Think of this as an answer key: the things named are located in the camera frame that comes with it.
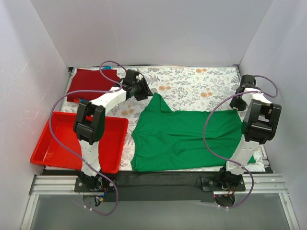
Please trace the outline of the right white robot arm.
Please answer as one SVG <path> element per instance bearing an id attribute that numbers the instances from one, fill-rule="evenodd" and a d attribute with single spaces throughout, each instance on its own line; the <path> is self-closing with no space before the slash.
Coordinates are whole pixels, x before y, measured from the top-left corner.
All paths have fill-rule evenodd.
<path id="1" fill-rule="evenodd" d="M 282 107 L 269 101 L 268 96 L 256 86 L 255 75 L 242 76 L 236 93 L 228 98 L 231 108 L 246 111 L 241 126 L 241 140 L 216 176 L 201 178 L 200 187 L 204 192 L 234 192 L 244 185 L 243 174 L 253 153 L 272 140 L 277 131 Z"/>

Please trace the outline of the green t shirt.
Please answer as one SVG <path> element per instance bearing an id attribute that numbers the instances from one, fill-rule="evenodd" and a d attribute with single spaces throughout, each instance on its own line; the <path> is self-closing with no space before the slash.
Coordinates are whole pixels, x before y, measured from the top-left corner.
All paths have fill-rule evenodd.
<path id="1" fill-rule="evenodd" d="M 132 133 L 135 171 L 165 171 L 222 166 L 241 140 L 235 110 L 172 111 L 155 93 Z"/>

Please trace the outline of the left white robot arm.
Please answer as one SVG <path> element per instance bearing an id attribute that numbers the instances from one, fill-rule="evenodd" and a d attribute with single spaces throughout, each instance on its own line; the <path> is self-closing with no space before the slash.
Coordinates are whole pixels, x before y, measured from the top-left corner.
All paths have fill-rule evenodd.
<path id="1" fill-rule="evenodd" d="M 153 96 L 153 93 L 144 75 L 137 70 L 128 69 L 125 77 L 107 93 L 79 103 L 73 131 L 81 146 L 84 161 L 78 177 L 90 191 L 101 191 L 103 185 L 102 177 L 98 175 L 101 171 L 98 147 L 105 131 L 106 114 L 131 97 L 141 101 L 149 96 Z"/>

